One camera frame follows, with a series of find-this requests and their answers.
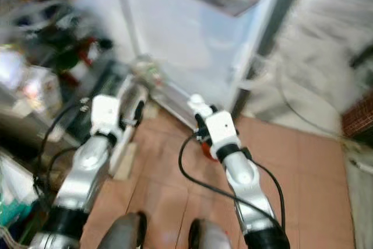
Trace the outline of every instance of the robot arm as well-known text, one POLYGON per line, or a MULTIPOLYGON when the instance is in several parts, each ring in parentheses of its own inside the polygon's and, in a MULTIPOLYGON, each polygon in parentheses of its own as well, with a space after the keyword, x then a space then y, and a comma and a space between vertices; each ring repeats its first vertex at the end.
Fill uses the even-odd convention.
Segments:
MULTIPOLYGON (((73 157, 73 165, 59 189, 41 232, 31 242, 34 249, 78 249, 83 226, 110 172, 111 157, 122 149, 126 136, 119 114, 120 100, 99 95, 93 99, 91 137, 73 157)), ((143 101, 138 102, 131 125, 140 121, 143 101)))
MULTIPOLYGON (((261 190, 259 171, 248 150, 242 148, 230 113, 217 112, 205 104, 203 99, 192 96, 188 105, 193 109, 199 127, 208 133, 210 154, 225 167, 228 183, 235 196, 250 202, 275 218, 274 211, 261 190)), ((246 244, 251 249, 290 249, 284 231, 260 212, 235 203, 235 210, 246 244)))

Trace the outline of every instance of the terracotta tile floor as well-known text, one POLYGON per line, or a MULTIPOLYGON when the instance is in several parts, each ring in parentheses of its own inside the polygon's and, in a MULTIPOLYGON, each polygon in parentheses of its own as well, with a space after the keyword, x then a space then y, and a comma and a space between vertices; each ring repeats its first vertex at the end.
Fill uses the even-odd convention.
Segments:
MULTIPOLYGON (((340 145, 249 118, 240 118, 237 127, 242 143, 282 185, 291 248, 354 248, 340 145)), ((133 139, 138 148, 131 177, 104 184, 85 227, 83 249, 96 249, 117 217, 139 209, 150 216, 147 248, 186 249, 189 226, 197 217, 217 222, 233 248, 247 248, 233 203, 190 183, 179 172, 178 151, 190 133, 165 111, 156 119, 144 120, 133 139)), ((189 145, 184 159, 185 168, 195 177, 229 191, 221 166, 205 158, 197 144, 189 145)), ((261 175, 262 188, 279 217, 275 185, 261 175)))

